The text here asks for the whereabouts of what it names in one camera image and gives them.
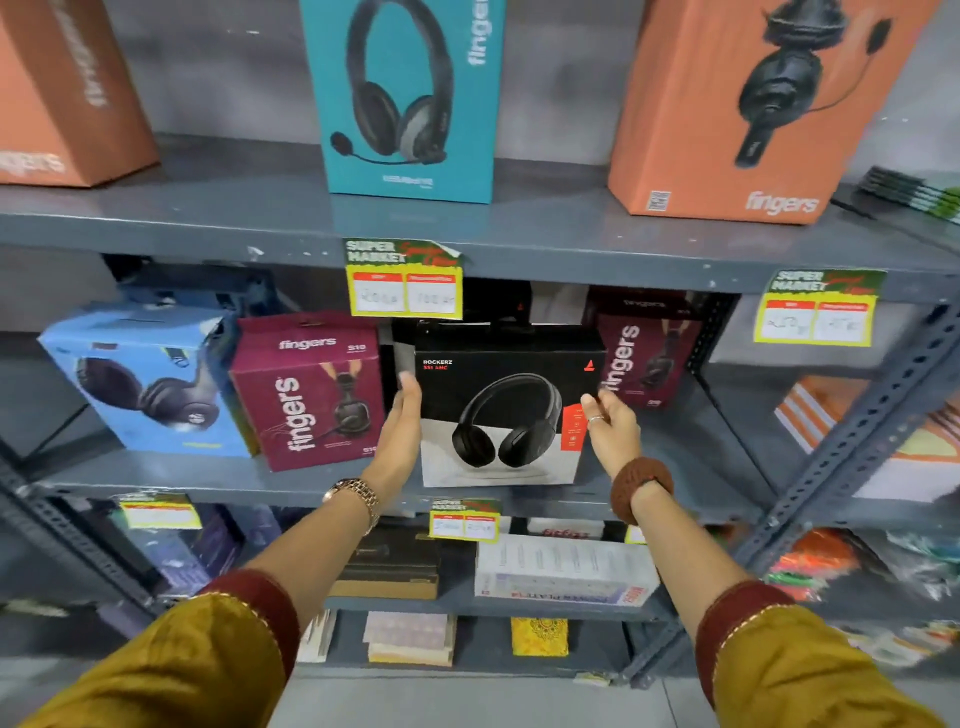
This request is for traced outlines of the black and white headphone box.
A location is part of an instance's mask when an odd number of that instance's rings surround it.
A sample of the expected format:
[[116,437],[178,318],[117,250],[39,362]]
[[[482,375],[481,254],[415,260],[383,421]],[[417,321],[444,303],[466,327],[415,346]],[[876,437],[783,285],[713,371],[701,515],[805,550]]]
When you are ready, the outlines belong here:
[[569,486],[587,440],[583,394],[607,358],[579,324],[421,322],[423,487]]

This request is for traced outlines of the orange green plastic packet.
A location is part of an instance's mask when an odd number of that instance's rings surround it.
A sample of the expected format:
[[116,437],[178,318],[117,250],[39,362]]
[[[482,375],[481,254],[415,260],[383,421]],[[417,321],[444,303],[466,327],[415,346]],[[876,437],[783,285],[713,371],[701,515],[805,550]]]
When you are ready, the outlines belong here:
[[773,564],[762,580],[798,602],[819,602],[831,583],[860,569],[847,532],[818,528],[807,532]]

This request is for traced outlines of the person's right forearm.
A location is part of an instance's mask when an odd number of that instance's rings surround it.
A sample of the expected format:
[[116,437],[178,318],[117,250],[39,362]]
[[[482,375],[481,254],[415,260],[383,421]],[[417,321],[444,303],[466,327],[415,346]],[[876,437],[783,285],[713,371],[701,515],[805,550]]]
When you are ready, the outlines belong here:
[[636,489],[630,509],[683,627],[696,638],[714,602],[752,577],[659,482]]

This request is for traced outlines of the light blue headphone box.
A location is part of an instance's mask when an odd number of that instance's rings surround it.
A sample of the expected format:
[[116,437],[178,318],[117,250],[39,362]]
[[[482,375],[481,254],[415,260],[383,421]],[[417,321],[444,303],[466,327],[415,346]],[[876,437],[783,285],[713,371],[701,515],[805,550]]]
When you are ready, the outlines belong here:
[[230,377],[238,336],[219,307],[92,302],[38,342],[128,450],[250,458]]

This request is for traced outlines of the person's left hand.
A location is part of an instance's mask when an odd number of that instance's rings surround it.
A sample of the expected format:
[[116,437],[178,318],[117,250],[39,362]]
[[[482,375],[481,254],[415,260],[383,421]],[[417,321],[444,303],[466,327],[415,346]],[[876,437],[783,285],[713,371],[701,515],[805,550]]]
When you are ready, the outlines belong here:
[[411,477],[422,442],[423,391],[413,372],[402,370],[399,389],[381,428],[376,453],[361,480],[382,508],[391,505]]

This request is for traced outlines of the brown hair scrunchie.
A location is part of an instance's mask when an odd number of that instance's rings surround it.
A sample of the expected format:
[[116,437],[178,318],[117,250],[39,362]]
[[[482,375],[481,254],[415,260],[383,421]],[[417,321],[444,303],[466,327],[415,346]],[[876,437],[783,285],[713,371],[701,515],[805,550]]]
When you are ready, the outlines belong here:
[[657,483],[670,496],[674,495],[673,476],[666,464],[656,458],[639,456],[630,460],[611,481],[610,509],[629,527],[639,525],[632,509],[632,498],[636,491],[649,482]]

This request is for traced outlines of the white flat box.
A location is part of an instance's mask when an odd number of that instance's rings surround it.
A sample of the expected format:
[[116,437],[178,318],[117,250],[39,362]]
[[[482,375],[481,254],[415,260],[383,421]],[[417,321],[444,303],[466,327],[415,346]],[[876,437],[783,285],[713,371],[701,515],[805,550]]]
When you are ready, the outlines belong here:
[[478,598],[573,602],[639,609],[661,577],[642,544],[502,535],[479,543]]

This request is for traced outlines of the grey metal shelf rack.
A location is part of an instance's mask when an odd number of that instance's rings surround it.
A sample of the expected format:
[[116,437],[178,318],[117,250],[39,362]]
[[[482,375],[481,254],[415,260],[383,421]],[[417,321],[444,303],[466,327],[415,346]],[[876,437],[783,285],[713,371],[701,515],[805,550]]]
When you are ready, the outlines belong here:
[[[680,415],[671,411],[644,424],[649,452],[669,467],[677,495],[737,492],[761,511],[744,512],[754,528],[735,556],[751,568],[771,565],[800,529],[814,526],[903,528],[960,535],[960,495],[943,503],[855,498],[854,488],[879,471],[882,458],[906,441],[920,418],[960,387],[960,248],[947,251],[930,237],[915,237],[886,224],[897,216],[918,218],[921,228],[947,231],[947,223],[920,219],[892,203],[854,202],[849,186],[838,190],[820,220],[808,226],[757,224],[628,214],[606,188],[600,167],[501,160],[495,164],[491,204],[330,195],[320,147],[306,144],[165,135],[162,164],[98,189],[3,186],[0,244],[28,248],[172,257],[190,262],[277,263],[338,269],[342,238],[433,240],[458,251],[463,272],[487,279],[688,289],[715,297],[708,314],[707,344],[691,364],[706,361],[714,336],[729,320],[732,300],[766,290],[781,270],[871,269],[886,271],[882,302],[927,307],[874,372],[862,402],[849,411],[852,425],[822,443],[826,454],[790,450],[773,427],[775,384],[788,370],[708,373],[702,365],[684,405],[719,428],[713,440],[682,443]],[[674,451],[665,450],[666,445]],[[98,431],[36,457],[0,453],[0,519],[58,564],[58,573],[37,577],[26,599],[70,608],[102,605],[116,613],[114,629],[134,634],[171,604],[145,588],[133,570],[104,550],[67,516],[57,499],[88,491],[109,497],[128,485],[137,492],[173,491],[166,480],[139,476],[178,474],[184,459],[125,455],[114,436]],[[574,610],[570,657],[529,667],[509,646],[505,607],[491,615],[453,611],[460,625],[454,667],[428,668],[457,677],[560,677],[601,674],[613,684],[645,689],[661,671],[683,664],[692,670],[689,641],[656,597],[656,617],[587,616]]]

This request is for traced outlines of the person's right hand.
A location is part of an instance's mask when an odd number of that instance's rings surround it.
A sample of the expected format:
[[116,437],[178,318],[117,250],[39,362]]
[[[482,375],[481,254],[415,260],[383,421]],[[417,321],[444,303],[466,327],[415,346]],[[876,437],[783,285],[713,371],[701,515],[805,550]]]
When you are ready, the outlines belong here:
[[610,425],[599,411],[596,394],[581,396],[583,415],[594,455],[613,480],[631,460],[642,456],[642,435],[637,417],[634,425]]

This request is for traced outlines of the maroon headset box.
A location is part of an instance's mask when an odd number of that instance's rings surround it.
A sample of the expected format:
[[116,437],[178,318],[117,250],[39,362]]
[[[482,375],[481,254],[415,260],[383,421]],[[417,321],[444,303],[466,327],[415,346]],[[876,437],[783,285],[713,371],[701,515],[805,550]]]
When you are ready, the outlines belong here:
[[386,409],[374,321],[298,312],[238,327],[229,373],[273,473],[376,454]]
[[631,407],[666,408],[674,399],[702,321],[598,313],[595,327],[606,348],[601,387]]

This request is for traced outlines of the white card bundle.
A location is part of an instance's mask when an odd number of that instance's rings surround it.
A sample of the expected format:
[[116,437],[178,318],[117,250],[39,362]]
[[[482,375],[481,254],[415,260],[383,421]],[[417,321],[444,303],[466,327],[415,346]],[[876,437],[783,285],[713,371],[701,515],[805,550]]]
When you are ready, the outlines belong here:
[[338,613],[338,610],[326,609],[309,622],[298,645],[297,665],[327,662]]

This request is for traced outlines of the person's mustard sleeve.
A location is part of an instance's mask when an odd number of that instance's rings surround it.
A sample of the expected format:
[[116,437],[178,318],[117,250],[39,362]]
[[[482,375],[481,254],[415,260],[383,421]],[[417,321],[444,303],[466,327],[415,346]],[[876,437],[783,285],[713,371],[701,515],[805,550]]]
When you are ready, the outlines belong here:
[[97,662],[17,728],[267,728],[302,632],[279,582],[216,578]]
[[761,581],[710,604],[694,654],[720,728],[947,728],[839,630]]

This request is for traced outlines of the dark blue box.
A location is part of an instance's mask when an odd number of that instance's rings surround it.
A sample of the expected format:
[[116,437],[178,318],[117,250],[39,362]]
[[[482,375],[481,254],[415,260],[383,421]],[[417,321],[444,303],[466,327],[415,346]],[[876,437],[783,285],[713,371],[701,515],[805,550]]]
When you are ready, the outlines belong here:
[[197,506],[201,528],[130,529],[128,539],[167,583],[167,593],[189,598],[232,569],[242,552],[262,552],[282,535],[267,505]]

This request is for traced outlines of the person's left mustard sleeve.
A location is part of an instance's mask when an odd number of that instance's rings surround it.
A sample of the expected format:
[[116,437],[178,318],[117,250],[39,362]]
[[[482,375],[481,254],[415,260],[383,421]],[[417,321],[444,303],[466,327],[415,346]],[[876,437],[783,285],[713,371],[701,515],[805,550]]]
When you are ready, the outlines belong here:
[[97,662],[17,728],[267,728],[302,632],[279,582],[216,578]]

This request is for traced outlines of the stack of green black packets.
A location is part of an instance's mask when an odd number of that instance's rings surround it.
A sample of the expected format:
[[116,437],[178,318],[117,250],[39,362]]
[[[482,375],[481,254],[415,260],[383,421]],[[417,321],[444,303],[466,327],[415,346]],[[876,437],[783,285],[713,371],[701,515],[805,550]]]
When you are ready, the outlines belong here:
[[857,188],[960,226],[960,172],[910,174],[874,165],[858,181]]

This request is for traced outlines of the yellow patterned packet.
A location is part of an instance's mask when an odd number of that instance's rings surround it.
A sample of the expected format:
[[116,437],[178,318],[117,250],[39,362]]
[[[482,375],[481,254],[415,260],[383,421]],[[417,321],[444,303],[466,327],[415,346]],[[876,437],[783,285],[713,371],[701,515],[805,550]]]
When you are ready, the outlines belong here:
[[562,618],[512,617],[511,653],[521,658],[566,658],[570,655],[570,622]]

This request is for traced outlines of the teal headset box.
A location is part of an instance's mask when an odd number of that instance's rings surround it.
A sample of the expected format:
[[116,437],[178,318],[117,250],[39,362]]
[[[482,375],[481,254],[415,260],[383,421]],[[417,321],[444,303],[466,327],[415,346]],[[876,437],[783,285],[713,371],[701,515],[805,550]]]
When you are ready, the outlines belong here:
[[489,204],[507,0],[299,0],[331,193]]

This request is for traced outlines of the orange headset box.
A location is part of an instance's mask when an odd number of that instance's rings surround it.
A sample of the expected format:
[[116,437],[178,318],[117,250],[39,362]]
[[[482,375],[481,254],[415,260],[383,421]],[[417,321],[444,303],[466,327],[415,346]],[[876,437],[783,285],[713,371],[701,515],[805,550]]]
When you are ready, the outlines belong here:
[[103,0],[0,0],[0,186],[95,188],[159,163]]
[[943,0],[648,0],[607,186],[628,213],[815,223]]

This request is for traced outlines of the pale pink patterned box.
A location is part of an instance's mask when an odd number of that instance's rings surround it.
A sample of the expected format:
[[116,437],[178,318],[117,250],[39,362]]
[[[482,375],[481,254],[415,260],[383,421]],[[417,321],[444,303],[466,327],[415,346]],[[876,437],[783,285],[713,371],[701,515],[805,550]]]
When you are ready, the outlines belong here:
[[451,668],[457,622],[454,614],[368,612],[363,635],[367,661]]

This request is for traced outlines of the yellow green price label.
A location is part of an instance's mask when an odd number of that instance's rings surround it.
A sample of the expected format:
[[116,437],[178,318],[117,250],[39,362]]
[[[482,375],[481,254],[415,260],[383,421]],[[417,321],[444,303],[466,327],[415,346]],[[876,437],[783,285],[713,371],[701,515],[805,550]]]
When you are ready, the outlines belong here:
[[367,318],[461,321],[462,256],[423,239],[345,238],[350,312]]
[[785,269],[761,296],[758,344],[869,348],[887,273],[873,269]]
[[201,530],[203,521],[185,494],[135,492],[114,498],[130,530]]
[[496,543],[500,534],[501,504],[490,498],[433,498],[428,534],[435,540]]

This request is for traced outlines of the person's right mustard sleeve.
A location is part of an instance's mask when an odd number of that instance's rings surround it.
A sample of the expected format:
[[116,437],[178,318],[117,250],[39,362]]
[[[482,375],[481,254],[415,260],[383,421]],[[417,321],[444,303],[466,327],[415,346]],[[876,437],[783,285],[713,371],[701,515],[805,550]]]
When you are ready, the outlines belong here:
[[694,654],[720,728],[947,728],[839,630],[761,581],[710,604]]

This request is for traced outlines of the person's left forearm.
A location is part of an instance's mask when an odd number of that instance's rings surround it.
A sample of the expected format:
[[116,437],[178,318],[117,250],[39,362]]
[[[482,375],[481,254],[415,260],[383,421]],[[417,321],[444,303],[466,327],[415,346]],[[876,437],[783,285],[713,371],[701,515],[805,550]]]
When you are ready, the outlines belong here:
[[359,546],[368,525],[362,502],[341,494],[271,543],[246,564],[268,577],[291,601],[299,630],[323,610],[331,587]]

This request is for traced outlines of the clear plastic packet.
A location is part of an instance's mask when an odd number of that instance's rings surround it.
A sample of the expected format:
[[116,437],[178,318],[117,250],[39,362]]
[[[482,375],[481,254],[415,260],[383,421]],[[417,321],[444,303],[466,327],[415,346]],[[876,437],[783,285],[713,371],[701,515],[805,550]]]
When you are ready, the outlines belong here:
[[960,536],[877,529],[855,536],[884,576],[931,601],[960,596]]

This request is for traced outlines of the gold wristwatch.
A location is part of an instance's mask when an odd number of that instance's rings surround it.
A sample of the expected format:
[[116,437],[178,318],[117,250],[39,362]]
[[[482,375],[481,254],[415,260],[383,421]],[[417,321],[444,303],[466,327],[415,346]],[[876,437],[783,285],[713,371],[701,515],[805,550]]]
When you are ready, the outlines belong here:
[[367,536],[374,530],[381,517],[382,503],[378,494],[362,478],[344,478],[338,480],[323,495],[321,505],[327,506],[341,495],[350,495],[364,505],[367,516],[367,526],[363,535]]

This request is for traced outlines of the brown black box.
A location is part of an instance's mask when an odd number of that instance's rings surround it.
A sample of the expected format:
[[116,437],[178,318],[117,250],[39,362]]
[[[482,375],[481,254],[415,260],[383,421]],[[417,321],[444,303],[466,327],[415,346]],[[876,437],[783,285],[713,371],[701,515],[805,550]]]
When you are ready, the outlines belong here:
[[378,526],[350,556],[331,598],[436,601],[441,551],[423,528]]

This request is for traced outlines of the orange white striped box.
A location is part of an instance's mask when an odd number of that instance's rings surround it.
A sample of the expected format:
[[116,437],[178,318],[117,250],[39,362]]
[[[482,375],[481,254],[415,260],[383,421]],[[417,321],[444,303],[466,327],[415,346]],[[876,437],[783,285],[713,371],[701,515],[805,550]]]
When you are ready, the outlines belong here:
[[[811,454],[867,386],[864,379],[805,375],[775,407],[774,417]],[[932,504],[959,488],[960,389],[927,417],[855,496]]]

